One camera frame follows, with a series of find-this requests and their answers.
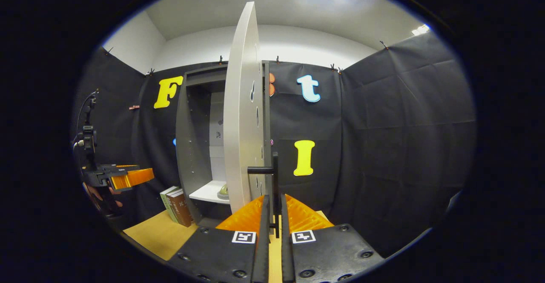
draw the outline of table surface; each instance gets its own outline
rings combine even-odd
[[[327,219],[322,211],[317,211],[317,213]],[[172,221],[167,211],[163,211],[146,221],[123,230],[123,232],[163,260],[170,260],[196,229],[195,223],[185,227]],[[269,282],[281,283],[281,238],[276,238],[274,235],[269,237],[271,240],[269,244]]]

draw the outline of book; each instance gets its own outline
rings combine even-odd
[[[178,223],[189,227],[193,219],[191,217],[191,213],[189,213],[189,208],[187,208],[187,203],[185,202],[184,191],[182,189],[177,190],[166,194],[166,196],[172,207],[172,211],[178,220]]]
[[[166,194],[168,194],[169,192],[174,192],[175,190],[179,190],[179,189],[180,188],[177,187],[177,186],[172,186],[171,188],[167,188],[167,189],[165,189],[165,190],[163,190],[162,192],[159,193],[161,195],[161,200],[163,201],[163,204],[165,205],[165,208],[166,208],[167,212],[169,213],[169,216],[171,217],[172,221],[174,221],[175,223],[177,223],[178,220],[176,218],[176,215],[172,211],[172,208],[171,208],[171,206],[169,204],[169,200],[167,200]]]

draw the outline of white shelf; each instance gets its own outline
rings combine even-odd
[[[225,181],[212,180],[205,186],[194,191],[193,194],[189,194],[189,198],[228,205],[229,200],[218,198],[218,192],[225,184]]]

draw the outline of ceiling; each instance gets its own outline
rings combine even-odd
[[[324,31],[379,50],[413,36],[422,23],[388,0],[158,0],[146,12],[166,40],[235,26],[246,2],[257,23]]]

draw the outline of white cabinet door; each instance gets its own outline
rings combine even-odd
[[[231,45],[224,97],[224,156],[231,211],[266,194],[263,162],[263,79],[253,2],[247,2]]]

